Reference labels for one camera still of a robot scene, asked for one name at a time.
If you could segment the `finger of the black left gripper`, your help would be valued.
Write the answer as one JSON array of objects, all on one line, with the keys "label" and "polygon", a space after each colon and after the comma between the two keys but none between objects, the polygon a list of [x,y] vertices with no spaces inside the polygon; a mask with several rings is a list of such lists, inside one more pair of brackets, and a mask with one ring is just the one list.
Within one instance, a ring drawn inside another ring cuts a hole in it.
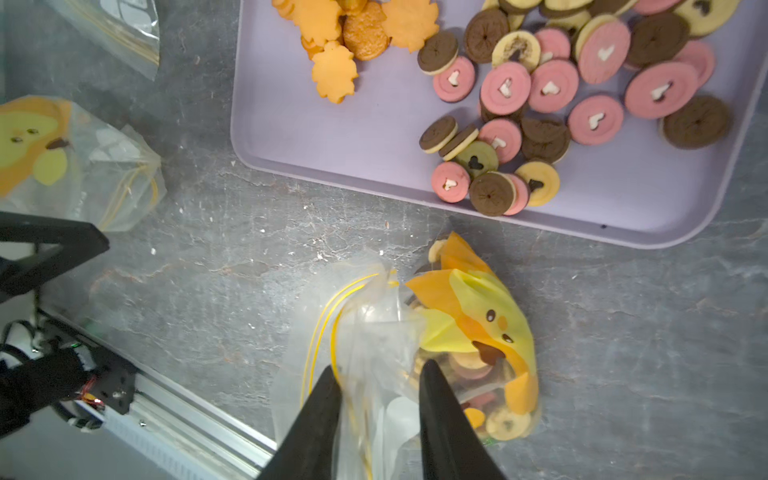
[{"label": "finger of the black left gripper", "polygon": [[25,295],[105,253],[109,239],[93,224],[18,213],[1,214],[1,241],[43,249],[19,259],[1,259],[1,301]]}]

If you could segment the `ziploc bag of mixed cookies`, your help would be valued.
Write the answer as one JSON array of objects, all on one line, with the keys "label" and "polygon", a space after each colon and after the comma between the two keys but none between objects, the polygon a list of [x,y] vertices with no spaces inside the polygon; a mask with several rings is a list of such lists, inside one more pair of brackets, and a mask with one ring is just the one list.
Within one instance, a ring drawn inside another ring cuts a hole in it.
[{"label": "ziploc bag of mixed cookies", "polygon": [[125,232],[166,193],[160,156],[130,126],[56,97],[2,105],[2,210]]}]

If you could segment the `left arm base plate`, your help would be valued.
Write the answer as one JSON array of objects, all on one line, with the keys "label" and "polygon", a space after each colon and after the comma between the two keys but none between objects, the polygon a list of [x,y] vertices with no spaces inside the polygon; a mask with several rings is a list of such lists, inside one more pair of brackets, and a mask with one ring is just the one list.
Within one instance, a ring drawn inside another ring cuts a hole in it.
[{"label": "left arm base plate", "polygon": [[111,409],[120,415],[129,412],[135,396],[138,369],[105,347],[91,350],[96,369],[79,393],[78,399],[98,411]]}]

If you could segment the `ziploc bag of orange cookies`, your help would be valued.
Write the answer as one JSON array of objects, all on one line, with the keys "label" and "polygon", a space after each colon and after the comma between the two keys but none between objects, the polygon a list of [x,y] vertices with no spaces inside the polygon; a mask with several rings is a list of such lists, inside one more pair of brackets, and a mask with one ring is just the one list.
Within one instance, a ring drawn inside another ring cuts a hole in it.
[{"label": "ziploc bag of orange cookies", "polygon": [[90,40],[154,81],[160,64],[160,22],[152,0],[52,0],[58,14]]}]

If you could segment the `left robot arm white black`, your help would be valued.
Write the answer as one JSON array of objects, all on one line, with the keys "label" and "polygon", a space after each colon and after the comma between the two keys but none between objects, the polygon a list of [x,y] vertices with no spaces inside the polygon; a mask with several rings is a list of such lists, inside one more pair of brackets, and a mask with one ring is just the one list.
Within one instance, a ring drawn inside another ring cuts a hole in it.
[{"label": "left robot arm white black", "polygon": [[[110,248],[93,224],[19,213],[1,214],[1,241],[47,244],[36,254],[1,259],[1,301],[29,293]],[[37,359],[1,368],[1,435],[24,426],[31,416],[81,390],[103,372],[83,343],[58,348]]]}]

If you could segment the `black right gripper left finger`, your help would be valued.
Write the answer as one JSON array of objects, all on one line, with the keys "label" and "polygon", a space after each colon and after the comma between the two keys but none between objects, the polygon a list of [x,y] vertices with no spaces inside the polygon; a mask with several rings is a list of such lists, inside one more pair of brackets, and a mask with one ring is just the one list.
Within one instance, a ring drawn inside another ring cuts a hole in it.
[{"label": "black right gripper left finger", "polygon": [[282,444],[258,480],[331,479],[342,392],[326,367]]}]

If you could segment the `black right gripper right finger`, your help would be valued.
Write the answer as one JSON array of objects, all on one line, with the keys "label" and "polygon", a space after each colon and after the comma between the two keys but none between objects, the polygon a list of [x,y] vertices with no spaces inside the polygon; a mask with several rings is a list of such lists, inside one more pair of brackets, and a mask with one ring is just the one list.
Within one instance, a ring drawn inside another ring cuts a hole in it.
[{"label": "black right gripper right finger", "polygon": [[420,375],[419,416],[425,479],[505,479],[434,360],[424,364]]}]

